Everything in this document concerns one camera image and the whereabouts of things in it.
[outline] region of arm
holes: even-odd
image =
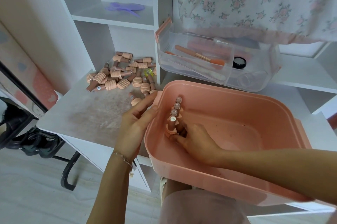
[[[157,106],[146,111],[156,95],[152,93],[123,114],[114,153],[123,155],[129,163],[138,155],[145,130],[157,115]],[[119,155],[111,155],[87,224],[124,223],[129,174],[128,163]]]
[[[172,135],[198,161],[248,174],[337,205],[337,152],[306,149],[231,151],[221,149],[201,124],[183,121],[187,137]]]

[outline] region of black compact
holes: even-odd
[[[243,59],[242,57],[234,57],[233,68],[243,69],[244,67],[246,67],[246,65],[247,62],[245,59]]]

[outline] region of pink clothing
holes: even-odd
[[[335,212],[327,224],[337,223]],[[170,194],[161,207],[159,224],[250,224],[235,199],[206,190]]]

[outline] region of forearm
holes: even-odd
[[[248,174],[337,205],[337,152],[325,150],[222,150],[214,166]]]
[[[107,163],[87,224],[122,224],[125,220],[130,166],[118,155]]]

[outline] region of person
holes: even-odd
[[[156,93],[150,94],[123,114],[116,145],[87,224],[124,223],[129,164],[139,152],[148,124],[158,113],[157,106],[149,108],[155,96]],[[202,124],[184,120],[183,125],[187,130],[186,138],[171,135],[169,139],[178,142],[197,161],[248,174],[337,205],[337,152],[310,149],[223,150]],[[249,224],[234,199],[205,190],[192,190],[191,186],[177,181],[167,180],[162,199],[159,223]]]

